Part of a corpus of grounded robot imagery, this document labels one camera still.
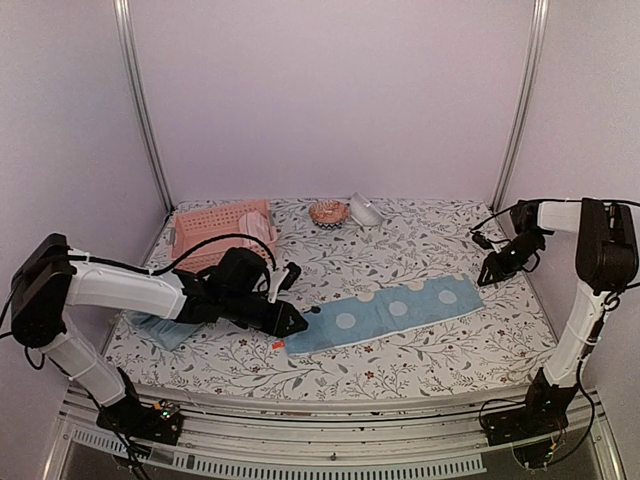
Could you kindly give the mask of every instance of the white wall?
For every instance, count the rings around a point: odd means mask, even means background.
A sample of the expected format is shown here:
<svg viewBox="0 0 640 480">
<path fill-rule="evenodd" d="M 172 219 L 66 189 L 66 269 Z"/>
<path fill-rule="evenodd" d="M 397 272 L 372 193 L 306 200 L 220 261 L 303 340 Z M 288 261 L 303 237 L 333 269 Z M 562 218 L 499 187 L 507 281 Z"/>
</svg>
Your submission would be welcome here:
<svg viewBox="0 0 640 480">
<path fill-rule="evenodd" d="M 15 269 L 50 232 L 138 262 L 163 214 L 112 2 L 2 2 L 0 112 L 3 301 Z M 83 313 L 80 327 L 94 341 L 104 338 L 105 312 Z M 42 475 L 65 385 L 50 367 L 31 370 L 12 339 L 0 343 L 0 478 Z"/>
<path fill-rule="evenodd" d="M 490 199 L 532 0 L 140 0 L 131 11 L 177 201 Z"/>
<path fill-rule="evenodd" d="M 551 2 L 507 203 L 539 196 L 640 200 L 640 2 Z M 635 212 L 640 232 L 640 212 Z M 575 237 L 556 234 L 532 275 L 561 331 L 575 293 Z M 640 478 L 640 291 L 623 296 L 590 363 L 628 478 Z"/>
</svg>

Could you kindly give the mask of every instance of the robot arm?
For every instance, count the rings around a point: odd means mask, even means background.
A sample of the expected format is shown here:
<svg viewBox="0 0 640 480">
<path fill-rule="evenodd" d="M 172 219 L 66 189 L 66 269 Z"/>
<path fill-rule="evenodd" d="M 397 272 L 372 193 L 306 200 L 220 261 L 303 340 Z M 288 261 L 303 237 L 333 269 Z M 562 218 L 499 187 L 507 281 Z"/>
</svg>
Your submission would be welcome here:
<svg viewBox="0 0 640 480">
<path fill-rule="evenodd" d="M 497 283 L 525 270 L 529 259 L 545 249 L 545 236 L 554 231 L 577 234 L 579 280 L 565 330 L 554 354 L 530 385 L 525 405 L 482 418 L 492 445 L 567 426 L 566 410 L 579 389 L 578 375 L 600 339 L 609 312 L 638 271 L 635 231 L 626 205 L 589 198 L 575 203 L 521 201 L 510 214 L 518 235 L 487 256 L 479 285 Z M 491 243 L 479 232 L 473 233 L 474 241 L 484 248 Z"/>
<path fill-rule="evenodd" d="M 66 306 L 137 310 L 182 323 L 227 318 L 240 327 L 285 337 L 307 328 L 289 303 L 277 299 L 300 273 L 287 265 L 270 274 L 247 249 L 230 249 L 220 264 L 192 274 L 174 270 L 154 276 L 103 263 L 50 235 L 12 280 L 11 331 L 18 343 L 40 350 L 100 405 L 98 426 L 129 436 L 176 444 L 182 417 L 174 405 L 145 407 L 121 369 L 107 363 L 73 324 Z M 267 275 L 268 298 L 254 292 Z"/>
</svg>

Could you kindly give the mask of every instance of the vent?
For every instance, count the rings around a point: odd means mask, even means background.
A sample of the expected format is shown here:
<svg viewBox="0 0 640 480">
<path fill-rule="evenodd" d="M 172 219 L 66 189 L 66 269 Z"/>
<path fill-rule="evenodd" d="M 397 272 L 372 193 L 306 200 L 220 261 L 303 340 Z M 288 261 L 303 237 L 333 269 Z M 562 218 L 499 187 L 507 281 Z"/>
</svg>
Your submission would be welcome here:
<svg viewBox="0 0 640 480">
<path fill-rule="evenodd" d="M 126 457 L 123 445 L 115 435 L 75 427 L 73 440 L 97 450 Z M 485 473 L 482 457 L 469 455 L 451 460 L 403 465 L 360 467 L 279 467 L 258 463 L 217 460 L 202 455 L 173 453 L 170 465 L 147 460 L 151 465 L 224 480 L 437 480 L 460 478 Z"/>
</svg>

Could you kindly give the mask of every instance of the blue cloth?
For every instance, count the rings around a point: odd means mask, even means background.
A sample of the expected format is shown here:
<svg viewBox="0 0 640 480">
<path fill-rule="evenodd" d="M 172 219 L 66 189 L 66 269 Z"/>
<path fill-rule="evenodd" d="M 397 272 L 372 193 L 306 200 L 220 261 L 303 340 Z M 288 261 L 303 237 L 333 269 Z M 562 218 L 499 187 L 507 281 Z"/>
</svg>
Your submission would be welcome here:
<svg viewBox="0 0 640 480">
<path fill-rule="evenodd" d="M 314 307 L 303 315 L 309 328 L 285 339 L 285 345 L 290 355 L 305 355 L 451 320 L 483 307 L 466 276 L 424 280 Z"/>
<path fill-rule="evenodd" d="M 129 311 L 126 318 L 144 330 L 166 350 L 173 350 L 191 336 L 202 324 L 176 323 L 148 313 Z"/>
</svg>

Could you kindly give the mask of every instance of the pink plastic basket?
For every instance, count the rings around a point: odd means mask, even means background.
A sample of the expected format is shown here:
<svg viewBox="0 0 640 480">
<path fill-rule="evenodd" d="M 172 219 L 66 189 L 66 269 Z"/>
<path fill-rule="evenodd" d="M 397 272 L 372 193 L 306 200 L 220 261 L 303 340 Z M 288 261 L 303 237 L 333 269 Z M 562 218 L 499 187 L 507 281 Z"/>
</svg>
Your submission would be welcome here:
<svg viewBox="0 0 640 480">
<path fill-rule="evenodd" d="M 252 200 L 250 202 L 233 203 L 221 207 L 197 210 L 195 212 L 180 213 L 176 215 L 176 235 L 171 249 L 171 258 L 175 260 L 194 245 L 217 235 L 225 233 L 241 233 L 239 227 L 240 218 L 249 213 L 258 211 L 269 222 L 271 221 L 271 207 L 268 200 Z M 276 240 L 278 234 L 271 224 L 271 237 L 260 238 L 267 244 L 275 255 Z M 191 256 L 180 262 L 177 268 L 189 272 L 199 272 L 203 268 L 217 265 L 225 252 L 232 247 L 246 247 L 253 250 L 266 260 L 267 253 L 255 242 L 247 242 L 241 238 L 220 240 L 202 247 Z"/>
</svg>

